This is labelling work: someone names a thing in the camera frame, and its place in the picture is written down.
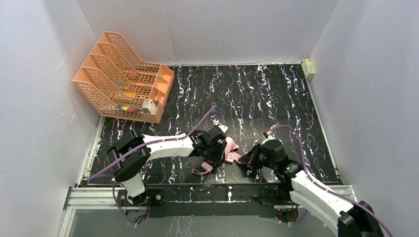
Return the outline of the pink and black folding umbrella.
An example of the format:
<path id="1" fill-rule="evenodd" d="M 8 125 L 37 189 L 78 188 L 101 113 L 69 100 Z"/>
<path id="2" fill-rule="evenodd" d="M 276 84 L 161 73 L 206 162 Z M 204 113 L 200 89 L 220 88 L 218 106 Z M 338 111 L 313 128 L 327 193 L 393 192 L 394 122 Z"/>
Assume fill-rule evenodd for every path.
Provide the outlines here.
<path id="1" fill-rule="evenodd" d="M 231 137 L 227 137 L 226 138 L 226 146 L 225 149 L 222 153 L 222 158 L 221 158 L 221 163 L 228 163 L 228 164 L 232 164 L 232 163 L 239 163 L 239 158 L 241 157 L 238 154 L 238 150 L 239 150 L 239 146 L 236 144 L 236 142 L 231 138 Z M 192 174 L 195 175 L 206 175 L 208 173 L 211 173 L 212 170 L 217 166 L 216 163 L 212 162 L 212 161 L 204 161 L 201 164 L 201 168 L 203 169 L 203 171 L 198 171 L 196 169 L 192 170 Z"/>

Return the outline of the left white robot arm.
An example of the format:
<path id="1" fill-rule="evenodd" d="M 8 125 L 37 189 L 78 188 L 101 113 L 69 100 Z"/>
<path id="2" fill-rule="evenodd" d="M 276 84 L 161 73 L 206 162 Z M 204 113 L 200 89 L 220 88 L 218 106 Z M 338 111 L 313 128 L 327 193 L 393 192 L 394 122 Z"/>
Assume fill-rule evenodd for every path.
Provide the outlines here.
<path id="1" fill-rule="evenodd" d="M 121 183 L 133 199 L 145 196 L 145 185 L 139 174 L 149 160 L 166 157 L 203 157 L 203 173 L 225 160 L 228 127 L 215 125 L 209 131 L 195 130 L 174 136 L 149 136 L 132 132 L 115 142 L 105 153 L 108 161 L 121 159 L 113 171 L 114 180 Z"/>

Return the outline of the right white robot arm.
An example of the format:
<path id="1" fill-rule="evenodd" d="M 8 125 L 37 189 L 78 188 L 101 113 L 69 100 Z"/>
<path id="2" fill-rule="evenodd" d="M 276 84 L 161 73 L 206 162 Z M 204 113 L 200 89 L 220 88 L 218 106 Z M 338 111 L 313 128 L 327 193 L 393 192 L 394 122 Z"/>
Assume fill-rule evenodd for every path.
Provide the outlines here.
<path id="1" fill-rule="evenodd" d="M 382 237 L 373 210 L 364 201 L 355 202 L 328 186 L 318 183 L 303 166 L 288 157 L 279 140 L 257 143 L 238 163 L 254 168 L 267 167 L 282 185 L 284 201 L 303 206 L 323 222 L 337 237 Z"/>

